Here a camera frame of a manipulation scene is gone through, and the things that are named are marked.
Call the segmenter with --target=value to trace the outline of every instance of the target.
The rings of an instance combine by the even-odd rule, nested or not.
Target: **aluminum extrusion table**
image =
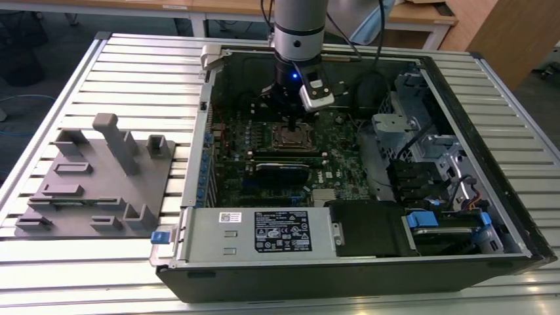
[[[205,43],[264,46],[261,41],[224,41],[112,34],[96,39],[0,189],[0,236],[11,238],[49,169],[57,129],[85,128],[93,116],[112,112],[119,128],[136,139],[165,134],[179,146],[167,183],[160,224],[180,213],[189,142],[203,80]],[[348,50],[325,45],[325,50]],[[364,51],[375,47],[361,47]],[[431,56],[457,95],[508,180],[556,254],[560,255],[560,154],[528,117],[484,60],[464,52],[385,49],[391,54]],[[557,314],[560,262],[520,276],[501,276],[457,293],[277,301],[184,304],[149,265],[149,240],[0,242],[0,314],[112,314],[224,312],[228,314]],[[168,247],[159,256],[171,255]]]

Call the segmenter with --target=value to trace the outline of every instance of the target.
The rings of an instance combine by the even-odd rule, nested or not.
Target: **blue latch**
[[[171,232],[163,232],[163,231],[156,231],[152,232],[152,236],[149,238],[149,241],[152,244],[169,244],[171,243],[171,238],[172,238],[172,233]]]
[[[405,216],[411,228],[429,228],[439,226],[436,215],[431,211],[415,211]]]
[[[487,212],[480,213],[480,219],[483,220],[484,226],[492,224],[492,219]]]

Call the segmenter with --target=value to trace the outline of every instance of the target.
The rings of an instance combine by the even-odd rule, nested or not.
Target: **white sticker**
[[[220,212],[220,223],[240,223],[241,212]]]
[[[183,5],[163,5],[164,9],[175,9],[175,10],[187,10],[187,7]]]
[[[433,22],[435,24],[455,24],[453,21],[445,21],[445,20],[435,20]]]

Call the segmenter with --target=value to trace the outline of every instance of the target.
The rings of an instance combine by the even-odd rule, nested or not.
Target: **warning label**
[[[255,212],[255,249],[260,253],[311,251],[307,211]]]

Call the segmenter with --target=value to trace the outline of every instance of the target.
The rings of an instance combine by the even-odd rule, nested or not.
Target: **wire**
[[[472,191],[476,193],[475,197],[472,197],[472,200],[467,204],[467,209],[473,210],[475,204],[479,202],[480,199],[483,199],[483,194],[480,193],[479,189],[476,189],[475,185],[471,185]]]
[[[21,97],[21,98],[48,98],[49,100],[56,101],[56,98],[53,98],[52,96],[48,96],[48,95],[40,95],[40,94],[23,94],[23,95],[13,95],[13,96],[8,96],[7,98],[3,98],[3,99],[0,100],[0,102],[3,102],[3,101],[5,101],[5,100],[11,100],[11,99],[17,98],[17,97]]]
[[[268,23],[269,28],[271,28],[271,33],[273,32],[273,27],[272,27],[272,6],[273,6],[273,0],[271,0],[271,5],[268,6]]]
[[[379,32],[379,45],[377,45],[376,59],[373,59],[373,68],[377,67],[379,55],[381,54],[381,48],[383,48],[383,38],[385,34],[385,6],[383,5],[383,0],[379,0],[379,11],[381,15],[381,30]]]
[[[457,192],[459,192],[459,187],[461,186],[461,182],[464,182],[468,178],[472,178],[472,176],[471,176],[469,174],[464,174],[464,175],[459,178],[457,183],[455,184],[455,187],[453,187],[452,193],[451,193],[451,195],[449,195],[448,205],[447,205],[447,208],[445,208],[445,210],[447,210],[447,211],[451,211],[451,210],[452,210],[452,208],[453,208],[453,200],[455,200],[455,196],[457,195]]]
[[[339,28],[339,25],[336,24],[335,20],[331,17],[331,14],[327,12],[327,18],[329,19],[332,26],[335,26],[336,30],[339,31],[340,35],[344,38],[344,41],[347,42],[348,46],[352,48],[353,53],[356,54],[357,59],[351,59],[353,62],[360,62],[363,60],[360,51],[357,51],[356,46],[352,44],[351,40],[348,39],[347,35],[344,34],[343,30]]]
[[[399,153],[396,154],[396,159],[401,158],[401,155],[404,152],[412,147],[412,145],[416,143],[416,141],[427,134],[429,128],[435,125],[433,122],[431,122],[428,125],[424,126],[424,128],[420,129],[420,131],[415,134],[412,139],[407,142]]]
[[[376,183],[377,183],[377,184],[380,184],[381,186],[385,186],[385,187],[393,188],[393,187],[392,187],[392,185],[381,183],[381,182],[380,182],[379,180],[376,180],[375,178],[372,178],[372,179],[373,179],[373,182],[376,182]]]
[[[11,137],[28,137],[35,135],[35,133],[7,133],[5,131],[0,131],[0,135]]]
[[[267,18],[267,13],[264,12],[264,0],[261,0],[261,13],[263,13],[264,22],[268,25],[268,28],[272,30],[271,20]]]

